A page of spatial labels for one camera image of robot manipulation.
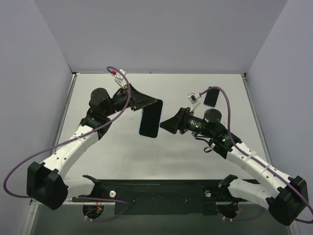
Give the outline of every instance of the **gray wall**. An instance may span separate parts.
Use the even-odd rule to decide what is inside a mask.
[[[73,71],[247,72],[286,0],[35,0]]]
[[[33,0],[0,1],[0,181],[22,159],[51,146],[71,72]],[[26,166],[9,181],[25,195]],[[0,233],[20,233],[29,199],[0,190]]]
[[[313,1],[289,0],[247,73],[273,164],[307,180],[313,202]],[[309,211],[301,218],[312,219]],[[313,234],[312,225],[300,225]]]

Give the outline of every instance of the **purple cable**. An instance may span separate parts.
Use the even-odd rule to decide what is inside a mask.
[[[115,200],[115,199],[103,199],[103,198],[92,198],[92,197],[78,197],[79,199],[87,199],[87,200],[93,200],[93,201],[100,201],[100,202],[115,202],[115,203],[122,203],[127,205],[126,209],[123,210],[122,212],[120,212],[119,214],[108,218],[108,219],[92,219],[93,222],[108,222],[110,220],[116,219],[118,217],[120,217],[121,215],[123,215],[126,211],[128,211],[130,204],[128,202],[125,201],[121,201],[121,200]],[[86,216],[88,216],[89,213],[91,213],[92,211],[95,211],[96,209],[90,210],[86,213]]]
[[[225,91],[222,88],[220,88],[220,87],[210,87],[207,90],[205,90],[204,92],[200,93],[200,95],[203,95],[203,94],[207,93],[209,90],[212,90],[212,89],[217,89],[217,90],[221,91],[223,93],[224,97],[225,97],[226,104],[227,104],[227,113],[228,113],[228,116],[227,116],[227,131],[228,131],[228,135],[229,135],[229,139],[230,139],[231,143],[234,145],[235,148],[238,149],[239,152],[241,152],[242,154],[244,154],[245,156],[248,157],[249,154],[247,154],[245,151],[243,151],[242,149],[240,149],[236,145],[236,143],[235,143],[235,141],[234,141],[234,139],[233,139],[233,137],[231,135],[231,132],[230,132],[230,103],[229,103],[229,99],[228,99],[228,96],[226,95]],[[262,167],[266,168],[266,170],[268,170],[270,173],[272,173],[274,176],[276,176],[278,179],[280,179],[283,183],[285,183],[295,194],[297,194],[297,196],[304,202],[304,204],[309,208],[309,210],[311,211],[311,213],[313,215],[313,208],[312,208],[312,206],[301,195],[301,193],[298,192],[298,190],[296,190],[290,183],[288,183],[284,178],[282,178],[280,175],[278,175],[275,171],[267,168],[266,165],[264,165],[261,161],[259,161],[255,157],[251,156],[251,159],[256,161]],[[295,221],[298,221],[298,222],[301,222],[301,223],[305,223],[305,224],[313,224],[313,220],[307,221],[307,220],[302,220],[302,219],[295,219]]]
[[[86,137],[87,135],[90,135],[91,133],[94,133],[94,132],[96,132],[96,131],[98,131],[98,130],[100,130],[100,129],[102,129],[102,128],[108,126],[108,125],[110,125],[112,122],[114,122],[116,119],[118,119],[118,118],[122,115],[122,113],[126,110],[128,104],[129,104],[129,102],[130,102],[130,100],[131,100],[131,86],[130,86],[130,84],[129,84],[127,78],[126,78],[126,76],[125,76],[120,70],[118,70],[117,68],[112,67],[112,66],[107,66],[107,70],[108,70],[110,73],[112,73],[112,71],[116,71],[117,73],[119,73],[119,74],[125,79],[125,81],[126,81],[126,83],[127,83],[127,91],[128,91],[128,96],[127,96],[126,104],[125,104],[125,106],[123,107],[123,109],[121,110],[121,112],[119,112],[119,113],[116,115],[116,117],[114,117],[111,121],[107,122],[106,124],[104,124],[104,125],[102,125],[102,126],[97,127],[96,129],[93,129],[92,131],[89,131],[89,132],[87,132],[87,133],[85,133],[85,134],[79,136],[79,138]],[[34,158],[34,157],[36,157],[36,156],[38,156],[38,155],[40,155],[40,154],[42,154],[42,153],[45,153],[45,152],[47,152],[47,151],[50,151],[50,150],[55,149],[55,148],[58,148],[58,147],[60,147],[60,146],[62,146],[62,145],[71,143],[71,142],[76,141],[76,140],[77,140],[77,138],[70,139],[70,140],[68,140],[68,141],[64,141],[64,142],[62,142],[62,143],[60,143],[60,144],[57,144],[57,145],[52,146],[52,147],[50,147],[50,148],[44,149],[44,150],[42,150],[42,151],[40,151],[40,152],[38,152],[38,153],[35,153],[35,154],[29,156],[28,158],[24,159],[24,160],[21,161],[20,163],[18,163],[15,167],[13,167],[13,169],[7,174],[7,176],[6,176],[5,179],[4,179],[4,181],[3,181],[3,189],[4,189],[4,191],[5,191],[7,194],[9,194],[9,195],[11,195],[11,196],[13,196],[13,197],[18,197],[18,198],[30,198],[29,196],[18,195],[18,194],[12,193],[12,192],[7,188],[7,185],[6,185],[6,184],[7,184],[7,182],[8,182],[8,179],[10,178],[10,176],[13,174],[13,172],[16,171],[17,168],[19,168],[21,165],[23,165],[24,163],[26,163],[28,160],[30,160],[30,159],[32,159],[32,158]]]

